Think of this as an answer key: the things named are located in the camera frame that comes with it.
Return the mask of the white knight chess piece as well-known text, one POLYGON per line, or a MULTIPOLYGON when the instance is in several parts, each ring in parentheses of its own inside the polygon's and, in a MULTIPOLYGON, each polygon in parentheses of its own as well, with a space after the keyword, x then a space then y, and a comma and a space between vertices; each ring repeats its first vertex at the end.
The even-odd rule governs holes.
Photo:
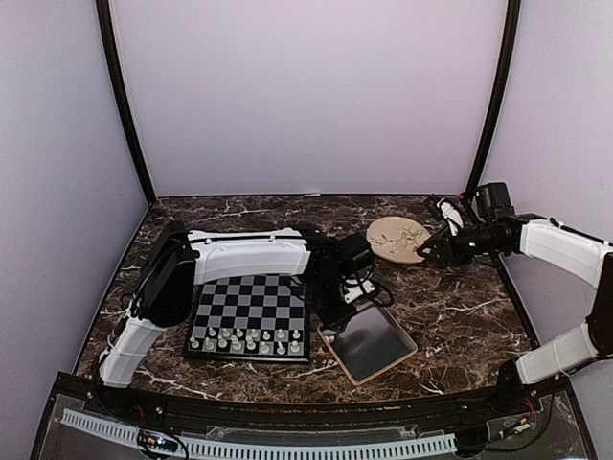
POLYGON ((286 342, 283 340, 279 340, 276 342, 276 353, 280 356, 286 354, 286 342))

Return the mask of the black grey chessboard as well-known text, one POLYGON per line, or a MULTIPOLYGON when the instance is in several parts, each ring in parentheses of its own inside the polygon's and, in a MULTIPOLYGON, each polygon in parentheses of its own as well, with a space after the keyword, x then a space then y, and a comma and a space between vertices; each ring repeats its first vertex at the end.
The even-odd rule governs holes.
POLYGON ((224 278, 208 282, 202 286, 200 298, 190 319, 187 336, 183 346, 183 357, 203 360, 250 360, 260 362, 309 362, 309 319, 310 304, 306 287, 298 278, 287 275, 251 275, 233 278, 224 278), (208 336, 208 329, 214 328, 216 336, 208 336), (227 338, 222 337, 221 330, 226 328, 230 332, 227 338), (242 329, 243 336, 238 337, 241 349, 232 349, 231 337, 235 335, 236 328, 242 329), (253 351, 246 349, 246 337, 252 329, 259 332, 254 339, 256 348, 253 351), (277 330, 285 330, 284 339, 277 338, 277 330), (294 339, 294 330, 300 330, 302 337, 294 339), (269 331, 271 338, 262 339, 262 333, 269 331), (191 337, 195 337, 200 344, 198 350, 189 348, 191 337), (204 341, 210 337, 216 345, 213 352, 204 350, 204 341), (217 342, 220 338, 227 341, 227 348, 219 350, 217 342), (280 356, 276 353, 276 342, 286 342, 286 354, 280 356), (293 340, 300 343, 298 354, 290 351, 293 340), (260 343, 267 342, 270 352, 267 355, 260 353, 260 343))

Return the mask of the white queen chess piece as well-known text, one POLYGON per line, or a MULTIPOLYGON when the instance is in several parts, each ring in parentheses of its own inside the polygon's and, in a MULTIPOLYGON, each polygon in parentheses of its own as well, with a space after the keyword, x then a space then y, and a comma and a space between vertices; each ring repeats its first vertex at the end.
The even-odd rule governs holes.
POLYGON ((248 335, 245 339, 246 341, 246 349, 249 351, 253 351, 256 348, 255 341, 251 335, 248 335))

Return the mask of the white king chess piece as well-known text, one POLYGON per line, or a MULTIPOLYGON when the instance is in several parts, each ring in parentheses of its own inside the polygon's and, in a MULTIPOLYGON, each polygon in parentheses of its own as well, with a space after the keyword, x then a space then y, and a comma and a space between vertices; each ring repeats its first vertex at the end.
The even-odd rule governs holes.
POLYGON ((241 349, 241 343, 235 335, 231 337, 231 343, 233 350, 239 351, 241 349))

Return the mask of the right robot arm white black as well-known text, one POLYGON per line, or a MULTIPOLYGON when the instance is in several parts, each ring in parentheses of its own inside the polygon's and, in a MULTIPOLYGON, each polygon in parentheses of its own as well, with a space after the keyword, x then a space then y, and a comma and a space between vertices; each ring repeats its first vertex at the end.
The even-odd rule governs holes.
POLYGON ((512 258, 513 282, 543 344, 500 371, 488 396, 499 416, 526 399, 525 386, 612 357, 612 244, 560 220, 519 214, 508 187, 493 182, 457 200, 425 200, 443 229, 417 250, 426 261, 459 266, 481 254, 512 258))

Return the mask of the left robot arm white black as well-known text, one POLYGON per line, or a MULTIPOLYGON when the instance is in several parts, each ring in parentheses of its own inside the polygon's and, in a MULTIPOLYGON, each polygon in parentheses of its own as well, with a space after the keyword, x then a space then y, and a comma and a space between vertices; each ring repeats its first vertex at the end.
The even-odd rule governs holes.
POLYGON ((125 388, 157 338, 189 317, 195 287, 253 275, 298 277, 314 295, 316 315, 338 329, 356 314, 355 300, 375 293, 365 272, 373 264, 373 250, 359 233, 338 240, 308 226, 211 233, 189 231, 180 221, 168 223, 99 357, 99 404, 115 418, 134 411, 134 395, 125 388))

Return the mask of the black front rail base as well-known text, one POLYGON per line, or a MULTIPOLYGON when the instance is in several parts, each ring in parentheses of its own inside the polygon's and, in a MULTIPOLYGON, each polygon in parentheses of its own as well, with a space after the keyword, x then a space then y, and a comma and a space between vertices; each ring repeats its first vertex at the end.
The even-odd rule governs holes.
POLYGON ((491 407, 488 391, 360 404, 254 404, 105 388, 59 374, 34 438, 34 459, 178 459, 156 456, 60 422, 73 409, 172 438, 329 446, 453 434, 457 451, 422 459, 592 459, 596 452, 570 385, 544 384, 491 407))

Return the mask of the right black frame post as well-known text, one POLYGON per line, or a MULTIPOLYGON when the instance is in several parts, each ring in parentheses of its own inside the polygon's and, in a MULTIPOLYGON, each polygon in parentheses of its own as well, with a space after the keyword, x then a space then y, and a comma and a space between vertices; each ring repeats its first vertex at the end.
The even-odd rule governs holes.
POLYGON ((489 98, 488 110, 465 187, 464 197, 467 200, 471 200, 475 196, 476 189, 480 184, 488 160, 488 154, 502 108, 509 72, 511 69, 511 60, 519 24, 520 10, 520 0, 509 0, 507 2, 499 57, 497 60, 492 90, 489 98))

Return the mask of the black frame post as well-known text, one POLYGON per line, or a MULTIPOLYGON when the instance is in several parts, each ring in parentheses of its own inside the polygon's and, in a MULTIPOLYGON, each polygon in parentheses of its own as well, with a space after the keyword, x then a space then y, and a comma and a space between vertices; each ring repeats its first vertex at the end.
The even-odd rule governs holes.
POLYGON ((499 57, 497 60, 492 90, 489 98, 488 110, 465 187, 464 197, 467 200, 471 200, 475 196, 476 189, 480 184, 488 160, 488 154, 502 108, 509 72, 511 69, 511 60, 519 24, 520 10, 520 0, 509 0, 507 2, 499 57))
POLYGON ((120 121, 128 146, 132 164, 137 173, 139 184, 148 206, 151 206, 157 196, 154 192, 152 180, 146 165, 145 156, 138 139, 131 107, 125 88, 125 80, 121 68, 119 50, 113 28, 111 3, 108 0, 96 0, 96 9, 99 29, 102 37, 102 46, 106 60, 108 75, 113 90, 115 104, 118 109, 120 121))

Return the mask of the left black frame post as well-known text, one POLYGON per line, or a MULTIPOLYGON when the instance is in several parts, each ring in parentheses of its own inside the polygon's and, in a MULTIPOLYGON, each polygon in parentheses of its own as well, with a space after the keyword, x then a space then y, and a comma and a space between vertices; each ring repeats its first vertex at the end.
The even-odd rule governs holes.
POLYGON ((96 0, 96 9, 99 29, 102 37, 102 46, 106 60, 108 75, 113 90, 115 104, 118 109, 120 121, 128 146, 132 164, 137 173, 139 184, 148 206, 151 206, 157 196, 154 192, 152 180, 146 165, 145 156, 138 139, 131 107, 125 88, 125 80, 121 68, 119 50, 113 28, 111 3, 108 0, 96 0))

